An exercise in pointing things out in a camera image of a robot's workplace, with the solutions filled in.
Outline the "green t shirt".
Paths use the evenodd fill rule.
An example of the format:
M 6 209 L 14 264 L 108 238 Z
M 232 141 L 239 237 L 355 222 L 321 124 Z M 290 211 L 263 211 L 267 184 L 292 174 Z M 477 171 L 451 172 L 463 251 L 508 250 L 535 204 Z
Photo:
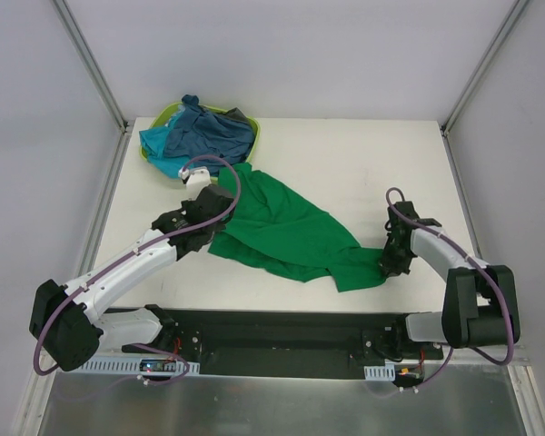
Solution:
M 238 163 L 218 184 L 241 197 L 233 218 L 213 237 L 212 255 L 297 282 L 331 277 L 338 292 L 385 283 L 382 250 L 363 247 L 333 216 L 267 173 Z

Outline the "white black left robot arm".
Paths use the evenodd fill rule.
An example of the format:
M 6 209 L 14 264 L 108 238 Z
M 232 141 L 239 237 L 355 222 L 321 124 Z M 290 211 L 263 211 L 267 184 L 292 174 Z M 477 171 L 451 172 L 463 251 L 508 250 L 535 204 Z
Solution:
M 36 353 L 73 371 L 99 351 L 172 354 L 177 328 L 155 304 L 129 312 L 109 308 L 147 277 L 190 252 L 200 251 L 232 219 L 239 193 L 208 184 L 192 200 L 162 213 L 131 246 L 100 267 L 65 284 L 49 279 L 36 290 L 30 333 Z

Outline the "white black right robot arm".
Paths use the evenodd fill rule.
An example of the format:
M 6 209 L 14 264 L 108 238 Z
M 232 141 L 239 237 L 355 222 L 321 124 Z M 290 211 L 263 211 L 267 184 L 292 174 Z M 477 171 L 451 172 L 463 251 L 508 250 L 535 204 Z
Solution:
M 391 335 L 397 356 L 411 358 L 424 342 L 447 343 L 455 349 L 517 343 L 520 317 L 509 267 L 469 256 L 438 221 L 422 219 L 409 201 L 389 205 L 388 216 L 387 241 L 379 260 L 384 277 L 408 274 L 411 261 L 421 258 L 445 283 L 439 312 L 411 313 L 405 327 Z

